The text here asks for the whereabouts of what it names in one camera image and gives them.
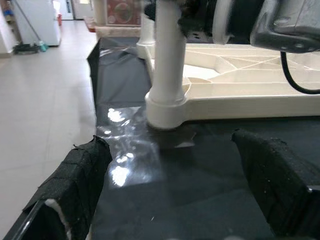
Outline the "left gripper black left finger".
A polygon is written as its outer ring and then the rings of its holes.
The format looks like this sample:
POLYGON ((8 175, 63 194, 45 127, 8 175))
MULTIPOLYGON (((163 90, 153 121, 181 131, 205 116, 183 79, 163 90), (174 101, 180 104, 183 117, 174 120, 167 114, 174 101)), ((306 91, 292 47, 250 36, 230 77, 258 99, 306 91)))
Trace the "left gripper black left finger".
POLYGON ((74 146, 37 188, 6 240, 84 240, 100 198, 110 146, 101 137, 74 146))

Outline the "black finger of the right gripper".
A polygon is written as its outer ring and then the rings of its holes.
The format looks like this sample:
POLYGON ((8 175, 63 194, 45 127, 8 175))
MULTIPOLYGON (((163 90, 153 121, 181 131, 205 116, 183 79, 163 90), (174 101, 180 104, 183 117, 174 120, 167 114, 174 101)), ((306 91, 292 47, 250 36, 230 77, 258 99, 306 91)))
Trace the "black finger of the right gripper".
POLYGON ((156 20, 156 3, 152 2, 144 7, 144 14, 152 21, 156 20))

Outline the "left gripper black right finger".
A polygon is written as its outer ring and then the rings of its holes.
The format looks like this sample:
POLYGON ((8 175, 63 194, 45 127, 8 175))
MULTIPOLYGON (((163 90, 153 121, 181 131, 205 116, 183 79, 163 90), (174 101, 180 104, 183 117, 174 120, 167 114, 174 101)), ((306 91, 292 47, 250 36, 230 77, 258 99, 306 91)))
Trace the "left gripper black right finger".
POLYGON ((320 235, 320 169, 286 142, 244 129, 233 132, 248 186, 277 236, 320 235))

